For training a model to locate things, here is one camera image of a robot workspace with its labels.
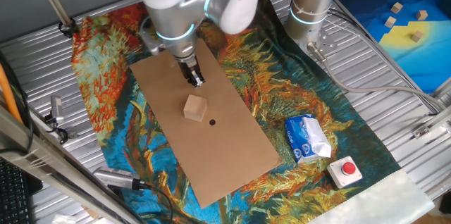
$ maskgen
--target red button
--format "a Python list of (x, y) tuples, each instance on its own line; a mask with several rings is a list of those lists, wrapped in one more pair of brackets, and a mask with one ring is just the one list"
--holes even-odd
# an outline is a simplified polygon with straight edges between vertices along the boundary
[(343, 172), (348, 174), (348, 175), (352, 175), (355, 172), (355, 165), (352, 163), (345, 163), (343, 165)]

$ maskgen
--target metal frame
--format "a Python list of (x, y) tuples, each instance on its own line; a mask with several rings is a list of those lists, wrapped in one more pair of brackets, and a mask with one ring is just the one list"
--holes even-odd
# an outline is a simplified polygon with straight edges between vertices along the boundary
[[(25, 148), (28, 143), (28, 131), (3, 106), (0, 106), (2, 149)], [(144, 223), (59, 143), (49, 140), (50, 137), (46, 132), (42, 132), (41, 137), (35, 135), (30, 153), (26, 156), (6, 152), (2, 157), (79, 201), (112, 223)]]

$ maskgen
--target wooden cube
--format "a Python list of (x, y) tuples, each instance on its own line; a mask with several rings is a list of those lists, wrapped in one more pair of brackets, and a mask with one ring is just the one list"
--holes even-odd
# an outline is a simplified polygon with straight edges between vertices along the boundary
[(423, 33), (421, 33), (420, 31), (416, 31), (415, 34), (412, 35), (412, 37), (410, 37), (410, 39), (414, 40), (415, 42), (418, 42), (422, 37)]
[(398, 13), (399, 11), (401, 11), (401, 9), (402, 9), (402, 5), (399, 2), (396, 2), (396, 4), (393, 5), (393, 7), (392, 7), (392, 12)]
[(428, 13), (426, 12), (426, 10), (420, 10), (418, 13), (416, 13), (416, 18), (418, 20), (424, 20), (426, 19), (426, 17), (428, 17)]
[(206, 111), (206, 99), (202, 97), (196, 97), (190, 94), (186, 101), (183, 113), (185, 118), (189, 118), (195, 121), (202, 122)]
[(385, 26), (387, 27), (393, 27), (393, 25), (395, 24), (396, 19), (394, 19), (393, 17), (389, 17), (388, 20), (385, 22)]

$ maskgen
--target gray cable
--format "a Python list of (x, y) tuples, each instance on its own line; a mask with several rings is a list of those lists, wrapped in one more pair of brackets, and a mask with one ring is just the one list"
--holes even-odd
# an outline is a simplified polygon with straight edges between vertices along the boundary
[(339, 81), (339, 79), (337, 79), (336, 76), (332, 73), (332, 69), (330, 69), (329, 63), (327, 62), (327, 58), (316, 48), (315, 44), (309, 43), (307, 45), (307, 49), (310, 52), (312, 52), (316, 56), (318, 61), (324, 65), (327, 73), (329, 74), (329, 77), (336, 83), (336, 85), (346, 91), (355, 92), (355, 93), (380, 92), (380, 91), (385, 91), (385, 90), (406, 91), (406, 92), (411, 92), (413, 94), (416, 94), (420, 97), (425, 98), (426, 100), (430, 101), (432, 104), (435, 104), (438, 108), (440, 108), (441, 111), (444, 111), (446, 109), (446, 106), (444, 104), (440, 103), (437, 99), (433, 98), (432, 96), (430, 96), (424, 92), (421, 92), (419, 90), (416, 90), (416, 89), (413, 89), (410, 87), (386, 86), (386, 87), (373, 87), (373, 88), (364, 88), (364, 89), (348, 87), (347, 85), (344, 85), (343, 83), (341, 83), (341, 81)]
[(425, 98), (426, 100), (430, 101), (431, 103), (435, 104), (437, 107), (439, 107), (442, 111), (446, 109), (446, 106), (442, 103), (440, 103), (438, 100), (433, 98), (432, 96), (421, 92), (419, 90), (409, 88), (409, 87), (398, 87), (398, 86), (386, 86), (386, 87), (374, 87), (374, 88), (364, 88), (364, 89), (357, 89), (353, 87), (348, 87), (347, 85), (344, 85), (341, 83), (335, 75), (332, 73), (332, 70), (329, 67), (329, 64), (327, 61), (323, 62), (324, 67), (326, 68), (330, 78), (336, 83), (337, 86), (341, 87), (342, 89), (349, 91), (349, 92), (355, 92), (355, 93), (368, 93), (368, 92), (379, 92), (379, 91), (385, 91), (385, 90), (393, 90), (393, 91), (406, 91), (414, 93), (420, 97)]

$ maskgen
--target keyboard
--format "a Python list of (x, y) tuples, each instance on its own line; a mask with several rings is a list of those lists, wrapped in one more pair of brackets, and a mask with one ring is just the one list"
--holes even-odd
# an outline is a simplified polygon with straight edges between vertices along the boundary
[(17, 166), (0, 158), (0, 223), (31, 224), (27, 181)]

